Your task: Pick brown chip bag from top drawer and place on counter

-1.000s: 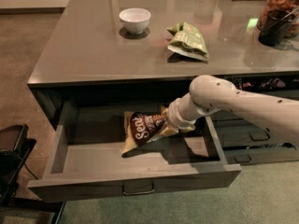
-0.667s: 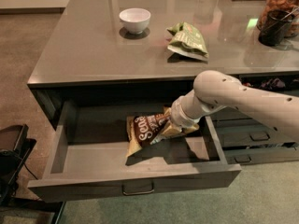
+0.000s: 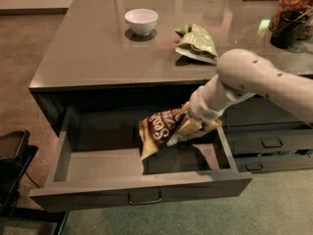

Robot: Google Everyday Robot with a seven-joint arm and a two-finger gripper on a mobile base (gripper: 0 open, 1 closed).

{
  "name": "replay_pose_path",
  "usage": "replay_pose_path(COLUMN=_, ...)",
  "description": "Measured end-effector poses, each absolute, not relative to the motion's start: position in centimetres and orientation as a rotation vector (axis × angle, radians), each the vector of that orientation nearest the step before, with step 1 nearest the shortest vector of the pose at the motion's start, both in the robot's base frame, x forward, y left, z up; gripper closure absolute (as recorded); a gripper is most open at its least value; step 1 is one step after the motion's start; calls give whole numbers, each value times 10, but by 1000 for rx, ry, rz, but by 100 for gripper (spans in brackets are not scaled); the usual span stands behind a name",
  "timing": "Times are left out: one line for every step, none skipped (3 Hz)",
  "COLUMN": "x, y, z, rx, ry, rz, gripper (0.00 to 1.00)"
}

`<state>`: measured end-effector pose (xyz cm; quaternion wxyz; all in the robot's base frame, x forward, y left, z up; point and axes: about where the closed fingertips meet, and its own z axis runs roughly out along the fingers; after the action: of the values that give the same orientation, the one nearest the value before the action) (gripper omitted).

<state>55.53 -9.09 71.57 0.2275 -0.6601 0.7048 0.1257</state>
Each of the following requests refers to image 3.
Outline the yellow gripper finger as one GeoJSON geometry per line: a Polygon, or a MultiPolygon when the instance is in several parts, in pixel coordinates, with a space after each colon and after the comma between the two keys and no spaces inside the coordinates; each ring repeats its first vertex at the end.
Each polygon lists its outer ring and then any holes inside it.
{"type": "Polygon", "coordinates": [[[201,121],[194,119],[192,117],[184,117],[182,123],[178,127],[178,133],[182,135],[187,135],[196,132],[201,129],[201,121]]]}
{"type": "Polygon", "coordinates": [[[220,119],[220,118],[217,118],[215,119],[214,121],[212,122],[209,122],[209,123],[205,123],[203,125],[203,130],[206,131],[206,132],[210,132],[216,128],[218,128],[219,126],[221,126],[223,123],[223,121],[220,119]]]}

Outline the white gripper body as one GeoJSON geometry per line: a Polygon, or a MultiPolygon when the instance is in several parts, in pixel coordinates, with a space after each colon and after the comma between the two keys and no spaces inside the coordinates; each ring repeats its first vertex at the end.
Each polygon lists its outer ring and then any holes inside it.
{"type": "Polygon", "coordinates": [[[189,115],[202,122],[212,122],[222,116],[222,111],[213,110],[204,100],[204,87],[200,86],[190,97],[189,115]]]}

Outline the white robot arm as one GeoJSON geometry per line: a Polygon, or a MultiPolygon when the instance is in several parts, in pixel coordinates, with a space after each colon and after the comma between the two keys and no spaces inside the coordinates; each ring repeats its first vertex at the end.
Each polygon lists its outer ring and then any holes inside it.
{"type": "Polygon", "coordinates": [[[216,75],[184,105],[181,134],[210,131],[224,111],[258,94],[307,125],[313,123],[313,80],[278,70],[270,61],[245,49],[233,49],[217,61],[216,75]]]}

